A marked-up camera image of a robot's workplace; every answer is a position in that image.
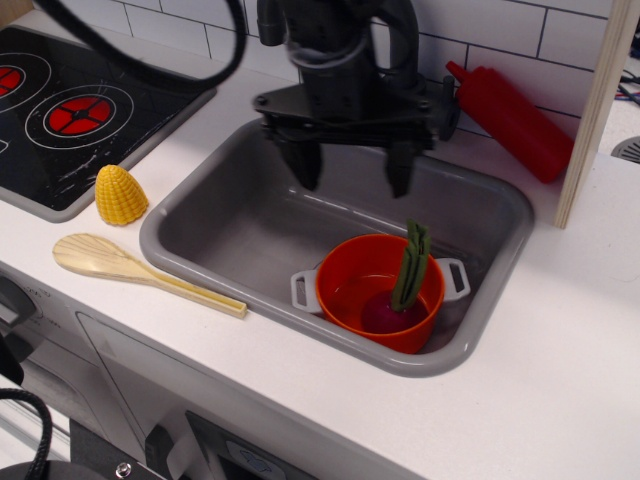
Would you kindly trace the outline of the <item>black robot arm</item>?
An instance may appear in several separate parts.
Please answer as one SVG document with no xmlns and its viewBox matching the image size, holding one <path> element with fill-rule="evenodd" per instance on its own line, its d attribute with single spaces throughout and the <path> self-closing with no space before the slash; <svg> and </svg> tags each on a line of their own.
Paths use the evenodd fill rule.
<svg viewBox="0 0 640 480">
<path fill-rule="evenodd" d="M 258 96 L 267 139 L 297 181 L 318 187 L 322 145 L 381 147 L 394 197 L 407 194 L 414 157 L 432 144 L 409 1 L 261 1 L 263 44 L 283 44 L 302 82 Z"/>
</svg>

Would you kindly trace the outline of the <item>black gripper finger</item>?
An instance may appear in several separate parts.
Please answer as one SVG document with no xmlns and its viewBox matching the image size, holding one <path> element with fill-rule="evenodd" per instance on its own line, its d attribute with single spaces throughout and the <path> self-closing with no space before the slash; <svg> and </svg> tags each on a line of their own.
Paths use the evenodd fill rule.
<svg viewBox="0 0 640 480">
<path fill-rule="evenodd" d="M 307 190 L 315 191 L 321 175 L 321 147 L 310 141 L 279 141 L 281 155 L 298 183 Z"/>
<path fill-rule="evenodd" d="M 405 196 L 409 191 L 414 157 L 412 144 L 393 144 L 387 150 L 386 176 L 394 198 Z"/>
</svg>

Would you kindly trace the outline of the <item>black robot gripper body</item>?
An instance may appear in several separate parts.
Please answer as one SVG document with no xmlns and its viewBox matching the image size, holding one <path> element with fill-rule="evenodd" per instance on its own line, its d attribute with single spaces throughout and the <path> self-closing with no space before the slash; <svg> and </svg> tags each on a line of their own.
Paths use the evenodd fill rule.
<svg viewBox="0 0 640 480">
<path fill-rule="evenodd" d="M 274 138 L 423 150 L 415 103 L 383 80 L 389 31 L 376 16 L 382 2 L 258 2 L 260 42 L 285 46 L 300 76 L 254 101 Z"/>
</svg>

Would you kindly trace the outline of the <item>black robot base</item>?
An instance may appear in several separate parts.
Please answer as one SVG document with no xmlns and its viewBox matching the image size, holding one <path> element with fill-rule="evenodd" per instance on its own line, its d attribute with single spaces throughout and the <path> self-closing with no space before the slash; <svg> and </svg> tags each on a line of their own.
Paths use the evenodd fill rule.
<svg viewBox="0 0 640 480">
<path fill-rule="evenodd" d="M 160 479 L 162 476 L 35 394 L 1 387 L 3 479 Z"/>
</svg>

